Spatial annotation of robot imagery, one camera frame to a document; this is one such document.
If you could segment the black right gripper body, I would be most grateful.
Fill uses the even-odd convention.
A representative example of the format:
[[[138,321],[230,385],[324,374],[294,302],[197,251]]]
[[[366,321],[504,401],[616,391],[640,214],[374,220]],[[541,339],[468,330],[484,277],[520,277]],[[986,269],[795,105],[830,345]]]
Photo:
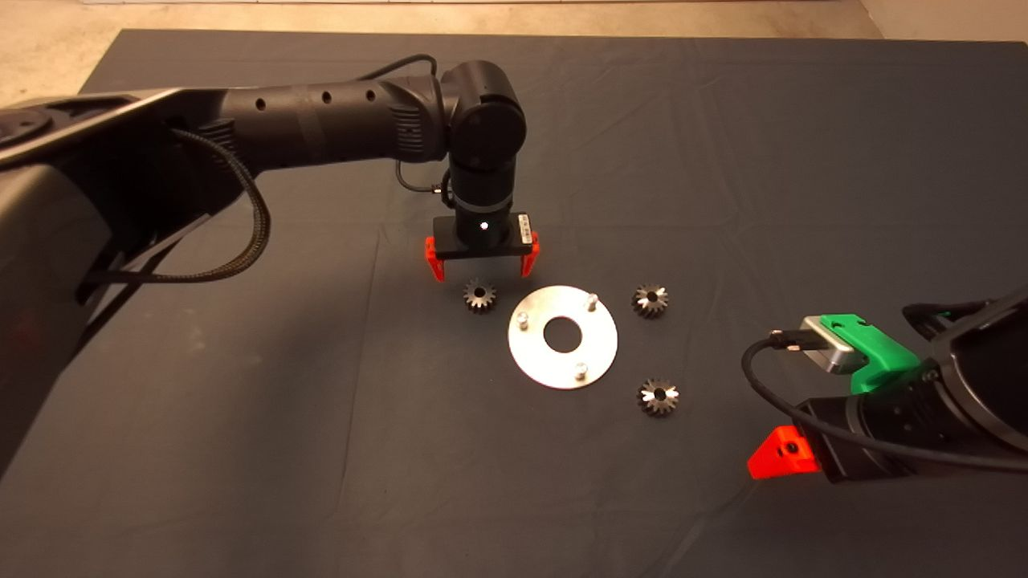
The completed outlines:
[[[994,458],[997,446],[953,405],[937,367],[919,367],[862,395],[810,398],[799,409],[852,434],[919,449]],[[862,449],[797,425],[832,483],[949,476],[962,469]]]

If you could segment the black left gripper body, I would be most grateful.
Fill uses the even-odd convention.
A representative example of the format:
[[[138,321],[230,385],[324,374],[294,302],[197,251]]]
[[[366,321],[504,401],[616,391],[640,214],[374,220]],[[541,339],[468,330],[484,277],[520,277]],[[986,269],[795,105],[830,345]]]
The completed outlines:
[[[432,221],[434,252],[439,259],[525,256],[533,252],[533,234],[524,212],[456,212]]]

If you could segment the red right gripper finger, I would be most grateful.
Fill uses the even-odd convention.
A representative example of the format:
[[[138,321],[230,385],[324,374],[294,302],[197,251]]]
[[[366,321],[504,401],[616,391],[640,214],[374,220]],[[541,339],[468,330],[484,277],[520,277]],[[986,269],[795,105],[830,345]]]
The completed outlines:
[[[795,474],[822,472],[808,440],[794,425],[779,425],[750,454],[751,479],[764,480]]]

